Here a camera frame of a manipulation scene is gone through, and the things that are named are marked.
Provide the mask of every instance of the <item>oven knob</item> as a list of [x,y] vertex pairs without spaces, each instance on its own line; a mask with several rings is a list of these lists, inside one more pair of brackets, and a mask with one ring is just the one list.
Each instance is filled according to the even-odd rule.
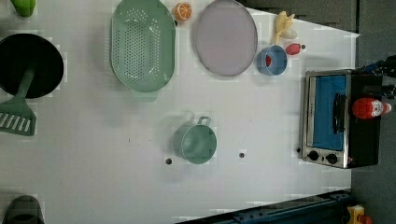
[[329,156],[326,157],[326,160],[330,163],[330,164],[336,164],[337,163],[337,156],[334,154],[330,154]]
[[319,154],[316,151],[311,151],[308,154],[309,159],[316,161],[319,158]]

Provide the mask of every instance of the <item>spatula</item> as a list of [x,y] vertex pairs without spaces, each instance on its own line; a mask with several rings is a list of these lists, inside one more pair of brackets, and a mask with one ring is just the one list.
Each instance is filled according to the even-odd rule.
[[15,96],[0,104],[0,132],[35,135],[35,113],[26,103],[26,94],[35,76],[36,66],[29,65]]

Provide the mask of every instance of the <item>mug handle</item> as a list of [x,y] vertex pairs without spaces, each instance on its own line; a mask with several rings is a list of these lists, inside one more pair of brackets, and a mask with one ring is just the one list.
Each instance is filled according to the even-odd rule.
[[210,117],[200,117],[199,120],[198,120],[198,124],[202,124],[202,121],[203,121],[204,119],[206,119],[205,125],[206,125],[206,126],[209,126],[210,121],[212,120]]

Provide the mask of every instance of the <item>small red object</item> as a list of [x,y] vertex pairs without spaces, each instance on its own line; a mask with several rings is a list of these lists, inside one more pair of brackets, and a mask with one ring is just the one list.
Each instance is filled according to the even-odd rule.
[[353,115],[359,119],[372,119],[388,113],[391,109],[390,104],[374,98],[360,98],[352,106]]
[[300,53],[302,46],[300,44],[290,44],[286,48],[286,53],[289,55],[294,55]]
[[267,65],[267,67],[271,64],[271,57],[270,56],[265,56],[265,64]]
[[358,221],[361,224],[373,224],[373,220],[371,219],[371,217],[367,217],[366,215],[358,216]]

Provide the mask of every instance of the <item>oven handle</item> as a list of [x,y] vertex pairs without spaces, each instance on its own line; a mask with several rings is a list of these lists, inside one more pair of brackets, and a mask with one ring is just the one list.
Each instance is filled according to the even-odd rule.
[[332,104],[332,130],[334,133],[342,133],[345,125],[346,97],[336,93]]

